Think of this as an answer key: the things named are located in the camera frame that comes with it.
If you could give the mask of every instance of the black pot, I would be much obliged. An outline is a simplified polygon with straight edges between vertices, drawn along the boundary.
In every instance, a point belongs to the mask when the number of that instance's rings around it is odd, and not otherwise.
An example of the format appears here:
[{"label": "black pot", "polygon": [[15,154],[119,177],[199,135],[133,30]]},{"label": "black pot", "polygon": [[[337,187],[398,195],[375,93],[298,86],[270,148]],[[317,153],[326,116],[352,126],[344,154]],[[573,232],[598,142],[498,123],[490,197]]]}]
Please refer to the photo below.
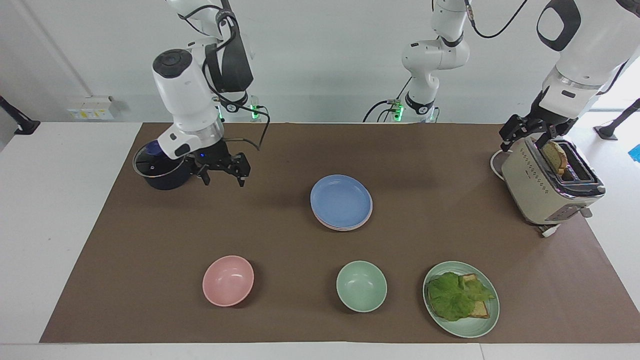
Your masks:
[{"label": "black pot", "polygon": [[160,149],[157,140],[143,146],[133,157],[133,169],[145,178],[151,187],[172,190],[182,186],[191,176],[191,166],[183,156],[170,159]]}]

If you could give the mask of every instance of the green indicator light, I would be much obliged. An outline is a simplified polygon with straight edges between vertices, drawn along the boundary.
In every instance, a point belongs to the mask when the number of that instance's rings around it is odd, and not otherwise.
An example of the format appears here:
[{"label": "green indicator light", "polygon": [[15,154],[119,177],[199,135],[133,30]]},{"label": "green indicator light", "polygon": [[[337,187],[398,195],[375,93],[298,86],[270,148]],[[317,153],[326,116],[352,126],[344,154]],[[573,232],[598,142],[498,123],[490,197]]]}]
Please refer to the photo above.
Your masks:
[{"label": "green indicator light", "polygon": [[[255,110],[255,109],[256,109],[256,107],[255,107],[254,105],[251,105],[251,106],[250,106],[250,108],[251,108],[251,110]],[[260,114],[252,112],[252,113],[251,113],[251,116],[252,116],[254,119],[257,119],[257,118],[259,118],[259,117],[260,117]]]},{"label": "green indicator light", "polygon": [[396,113],[394,114],[394,121],[402,121],[402,114],[404,113],[404,106],[398,105]]}]

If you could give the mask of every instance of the bread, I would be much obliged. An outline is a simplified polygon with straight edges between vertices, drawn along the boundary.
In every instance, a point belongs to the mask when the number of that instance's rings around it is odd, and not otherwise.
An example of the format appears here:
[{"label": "bread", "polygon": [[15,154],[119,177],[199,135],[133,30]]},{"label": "bread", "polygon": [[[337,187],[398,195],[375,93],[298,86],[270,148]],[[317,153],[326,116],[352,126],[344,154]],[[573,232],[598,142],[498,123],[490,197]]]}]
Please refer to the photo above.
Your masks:
[{"label": "bread", "polygon": [[[462,281],[471,281],[471,280],[477,280],[477,279],[478,277],[476,276],[476,274],[462,275]],[[471,311],[471,314],[469,314],[469,317],[479,318],[479,319],[489,318],[489,310],[487,310],[486,304],[484,303],[484,301],[476,301],[476,303],[474,304],[474,309],[473,311]]]},{"label": "bread", "polygon": [[563,148],[557,143],[549,141],[542,147],[542,153],[545,155],[545,158],[547,158],[553,171],[562,176],[568,164]]}]

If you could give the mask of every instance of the blue object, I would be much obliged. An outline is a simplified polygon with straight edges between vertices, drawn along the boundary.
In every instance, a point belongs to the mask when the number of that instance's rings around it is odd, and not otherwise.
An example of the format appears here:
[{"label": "blue object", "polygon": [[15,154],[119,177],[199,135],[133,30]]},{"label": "blue object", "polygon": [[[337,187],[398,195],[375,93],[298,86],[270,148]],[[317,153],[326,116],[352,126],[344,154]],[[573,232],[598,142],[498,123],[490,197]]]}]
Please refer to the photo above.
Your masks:
[{"label": "blue object", "polygon": [[629,151],[629,155],[633,160],[636,160],[640,163],[640,145],[634,147],[633,150]]},{"label": "blue object", "polygon": [[320,221],[341,229],[362,225],[371,214],[373,200],[359,181],[329,175],[311,189],[311,208]]},{"label": "blue object", "polygon": [[151,156],[159,156],[164,154],[157,140],[154,140],[148,143],[147,146],[145,147],[145,151],[147,152],[147,154]]}]

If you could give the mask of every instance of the white table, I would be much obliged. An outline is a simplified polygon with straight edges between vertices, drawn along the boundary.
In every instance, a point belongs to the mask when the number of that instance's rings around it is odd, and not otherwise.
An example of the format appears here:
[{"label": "white table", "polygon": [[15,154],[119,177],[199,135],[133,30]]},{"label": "white table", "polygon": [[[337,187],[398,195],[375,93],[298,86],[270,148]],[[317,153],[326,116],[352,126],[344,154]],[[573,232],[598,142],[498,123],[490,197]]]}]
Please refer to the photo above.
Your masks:
[{"label": "white table", "polygon": [[[595,114],[591,123],[612,115]],[[634,118],[629,119],[631,128]],[[583,120],[584,126],[591,124]],[[141,124],[43,123],[0,152],[0,359],[620,359],[632,345],[386,345],[354,343],[36,345]],[[635,132],[640,142],[640,131]],[[640,166],[633,138],[570,134],[607,186],[589,220],[640,307]]]}]

